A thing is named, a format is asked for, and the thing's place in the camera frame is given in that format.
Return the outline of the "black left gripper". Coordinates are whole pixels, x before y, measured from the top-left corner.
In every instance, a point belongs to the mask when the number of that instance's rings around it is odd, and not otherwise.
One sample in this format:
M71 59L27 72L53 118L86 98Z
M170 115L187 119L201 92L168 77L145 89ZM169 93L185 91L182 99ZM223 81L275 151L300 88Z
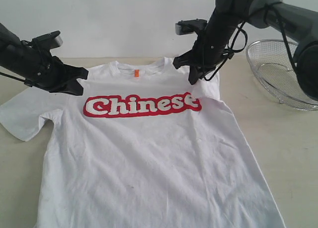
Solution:
M74 96L83 95L83 87L77 79L87 79L88 70L64 64L49 53L31 48L12 48L12 71L32 85L53 93Z

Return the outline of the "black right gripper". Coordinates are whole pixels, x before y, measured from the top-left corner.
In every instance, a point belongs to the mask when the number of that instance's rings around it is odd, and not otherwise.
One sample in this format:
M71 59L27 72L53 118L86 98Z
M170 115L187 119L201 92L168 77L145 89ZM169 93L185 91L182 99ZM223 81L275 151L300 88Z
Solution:
M212 68L220 60L221 54L235 29L234 24L208 24L198 34L192 51L175 57L172 62L173 66L176 69L190 66L188 81L191 85L195 85L205 76L203 67Z

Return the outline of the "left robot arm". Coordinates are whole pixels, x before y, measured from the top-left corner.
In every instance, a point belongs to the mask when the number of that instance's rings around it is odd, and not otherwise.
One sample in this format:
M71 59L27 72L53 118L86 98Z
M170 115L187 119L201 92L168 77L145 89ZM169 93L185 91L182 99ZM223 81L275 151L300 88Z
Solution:
M64 64L51 50L63 41L60 31L54 31L32 39L20 40L5 26L0 26L0 66L23 77L17 78L1 73L11 79L37 87L50 93L83 95L78 79L87 79L88 70Z

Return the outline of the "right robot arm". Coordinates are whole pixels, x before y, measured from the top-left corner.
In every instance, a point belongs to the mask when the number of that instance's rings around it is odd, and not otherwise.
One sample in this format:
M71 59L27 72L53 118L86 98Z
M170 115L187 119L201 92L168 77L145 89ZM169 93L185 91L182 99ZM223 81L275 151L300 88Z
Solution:
M173 60L179 69L189 66L188 81L194 85L210 72L216 73L238 50L229 44L234 33L244 33L248 23L279 31L297 82L311 99L318 99L318 14L283 3L283 0L215 0L209 20L182 20L177 35L196 33L192 49Z

